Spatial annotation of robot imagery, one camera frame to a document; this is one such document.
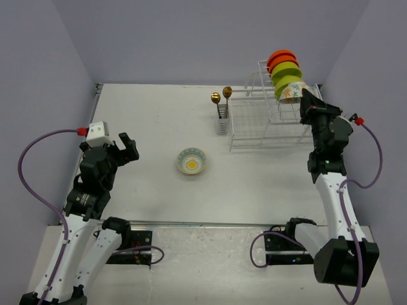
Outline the floral white bowl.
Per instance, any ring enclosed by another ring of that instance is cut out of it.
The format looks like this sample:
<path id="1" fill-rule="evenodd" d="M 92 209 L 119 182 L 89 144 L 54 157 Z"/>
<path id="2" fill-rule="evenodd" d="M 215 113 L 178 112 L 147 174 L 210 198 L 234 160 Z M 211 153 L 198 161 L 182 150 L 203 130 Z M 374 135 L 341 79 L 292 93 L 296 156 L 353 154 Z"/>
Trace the floral white bowl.
<path id="1" fill-rule="evenodd" d="M 303 96 L 303 89 L 312 91 L 311 87 L 303 81 L 289 83 L 281 92 L 279 102 L 281 104 L 299 104 Z"/>

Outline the blue yellow patterned bowl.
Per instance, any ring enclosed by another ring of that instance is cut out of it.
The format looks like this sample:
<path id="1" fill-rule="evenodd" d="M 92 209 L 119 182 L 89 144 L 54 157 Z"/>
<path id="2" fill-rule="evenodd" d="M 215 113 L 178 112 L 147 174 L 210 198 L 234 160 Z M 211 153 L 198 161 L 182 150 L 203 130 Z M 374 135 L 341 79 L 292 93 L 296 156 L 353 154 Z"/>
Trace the blue yellow patterned bowl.
<path id="1" fill-rule="evenodd" d="M 206 154 L 197 147 L 183 149 L 176 159 L 177 168 L 186 175 L 201 173 L 207 164 Z"/>

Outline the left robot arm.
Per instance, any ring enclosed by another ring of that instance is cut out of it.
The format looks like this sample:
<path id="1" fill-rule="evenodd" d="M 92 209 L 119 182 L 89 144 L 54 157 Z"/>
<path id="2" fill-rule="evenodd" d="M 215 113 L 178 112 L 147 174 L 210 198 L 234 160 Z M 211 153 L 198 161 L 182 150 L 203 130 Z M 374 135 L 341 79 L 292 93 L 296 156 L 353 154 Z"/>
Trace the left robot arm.
<path id="1" fill-rule="evenodd" d="M 86 245 L 110 200 L 119 167 L 139 159 L 136 142 L 126 133 L 119 149 L 109 137 L 97 135 L 94 128 L 79 128 L 85 136 L 79 173 L 58 216 L 63 228 L 48 268 L 36 289 L 22 296 L 21 304 L 86 304 L 90 288 L 102 266 L 115 250 L 131 245 L 130 223 L 110 217 L 102 224 L 100 239 L 85 252 Z"/>

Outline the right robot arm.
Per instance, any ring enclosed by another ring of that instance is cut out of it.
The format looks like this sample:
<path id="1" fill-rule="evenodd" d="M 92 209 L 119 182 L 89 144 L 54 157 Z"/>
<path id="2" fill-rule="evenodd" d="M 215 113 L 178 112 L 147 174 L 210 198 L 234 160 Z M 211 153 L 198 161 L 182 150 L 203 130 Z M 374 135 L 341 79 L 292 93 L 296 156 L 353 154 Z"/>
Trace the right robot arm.
<path id="1" fill-rule="evenodd" d="M 380 251 L 362 232 L 348 193 L 343 150 L 353 128 L 339 107 L 307 89 L 301 91 L 300 117 L 302 125 L 311 127 L 314 149 L 307 167 L 324 206 L 328 236 L 321 235 L 315 222 L 296 219 L 284 233 L 284 243 L 292 250 L 302 246 L 309 252 L 319 283 L 365 287 Z"/>

